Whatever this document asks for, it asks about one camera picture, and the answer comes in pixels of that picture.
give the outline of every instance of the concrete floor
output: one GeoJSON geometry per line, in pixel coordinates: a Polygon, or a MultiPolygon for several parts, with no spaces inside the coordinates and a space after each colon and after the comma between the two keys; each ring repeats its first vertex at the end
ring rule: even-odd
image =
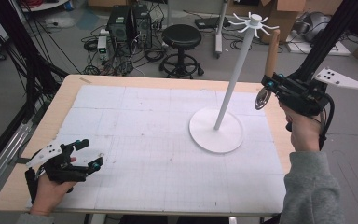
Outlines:
{"type": "MultiPolygon", "coordinates": [[[[90,36],[90,31],[106,24],[108,14],[91,10],[84,4],[78,4],[77,9],[71,12],[65,12],[62,8],[57,7],[35,15],[41,20],[48,16],[57,15],[65,15],[75,19],[75,26],[54,31],[51,36],[71,59],[77,70],[83,71],[88,64],[88,53],[84,50],[80,39],[90,36]]],[[[182,23],[193,24],[196,18],[195,16],[186,16],[177,18],[177,20],[182,23]]],[[[42,36],[46,41],[52,61],[63,70],[71,74],[78,74],[53,41],[46,34],[42,34],[42,36]]],[[[239,51],[232,49],[230,43],[230,40],[224,40],[223,54],[219,59],[216,59],[213,54],[213,33],[202,33],[201,43],[194,50],[188,52],[199,61],[205,71],[202,77],[195,75],[194,78],[229,81],[239,55],[239,51]]],[[[350,52],[357,48],[357,44],[348,40],[343,41],[343,44],[350,52]]],[[[239,81],[260,82],[264,74],[267,51],[268,46],[256,43],[252,45],[243,65],[239,81]]],[[[282,53],[278,56],[275,70],[278,73],[290,75],[302,64],[305,57],[304,54],[290,53],[285,46],[282,46],[282,53]]],[[[146,60],[142,59],[134,65],[145,62],[146,60]]],[[[327,56],[318,71],[326,66],[358,80],[358,60],[351,55],[348,57],[327,56]]],[[[138,67],[137,70],[133,70],[128,76],[165,77],[166,75],[159,72],[157,63],[147,63],[138,67]]],[[[336,114],[328,132],[327,141],[324,144],[324,151],[328,154],[331,171],[342,188],[342,204],[347,223],[358,223],[358,91],[329,86],[327,92],[336,102],[336,114]]],[[[24,102],[24,90],[13,63],[9,59],[0,61],[0,135],[24,102]]],[[[0,188],[5,183],[10,170],[11,167],[8,166],[0,178],[0,188]]],[[[0,223],[13,223],[18,215],[18,213],[0,212],[0,223]]],[[[84,218],[82,214],[54,214],[54,216],[56,223],[82,222],[84,218]]],[[[106,223],[116,222],[108,218],[106,223]]],[[[257,218],[240,218],[239,223],[257,223],[257,218]]]]}

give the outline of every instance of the person's left hand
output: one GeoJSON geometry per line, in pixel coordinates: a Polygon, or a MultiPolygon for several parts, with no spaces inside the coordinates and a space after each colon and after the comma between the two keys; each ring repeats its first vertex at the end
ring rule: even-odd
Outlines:
{"type": "Polygon", "coordinates": [[[48,175],[39,176],[37,194],[30,214],[39,216],[49,216],[54,208],[62,201],[66,192],[77,182],[63,182],[59,184],[48,179],[48,175]]]}

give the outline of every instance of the computer tower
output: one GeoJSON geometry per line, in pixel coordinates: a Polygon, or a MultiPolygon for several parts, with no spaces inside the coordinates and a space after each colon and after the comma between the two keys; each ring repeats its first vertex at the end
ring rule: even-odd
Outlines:
{"type": "Polygon", "coordinates": [[[114,51],[118,56],[130,56],[133,42],[134,28],[130,6],[113,6],[109,21],[106,25],[109,31],[114,51]]]}
{"type": "Polygon", "coordinates": [[[132,7],[135,36],[141,49],[152,48],[152,20],[147,5],[137,4],[132,7]]]}

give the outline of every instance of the gray sweatshirt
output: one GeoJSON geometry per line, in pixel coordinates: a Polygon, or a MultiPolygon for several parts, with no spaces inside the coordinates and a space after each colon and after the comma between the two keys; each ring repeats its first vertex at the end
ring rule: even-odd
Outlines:
{"type": "MultiPolygon", "coordinates": [[[[281,224],[342,224],[339,184],[330,174],[324,152],[293,152],[284,178],[286,196],[281,224]]],[[[53,217],[22,214],[17,224],[51,224],[53,217]]]]}

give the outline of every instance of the black stool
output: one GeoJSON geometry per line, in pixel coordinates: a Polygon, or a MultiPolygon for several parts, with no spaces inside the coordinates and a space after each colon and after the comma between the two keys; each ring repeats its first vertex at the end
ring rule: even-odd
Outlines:
{"type": "Polygon", "coordinates": [[[196,70],[199,76],[204,74],[204,71],[196,59],[185,54],[185,50],[193,49],[201,42],[201,33],[199,30],[189,25],[172,25],[162,32],[162,40],[168,46],[178,49],[178,53],[167,56],[159,65],[159,71],[168,73],[167,77],[190,77],[191,79],[193,79],[191,75],[196,72],[196,70]],[[176,56],[177,61],[170,60],[176,56]]]}

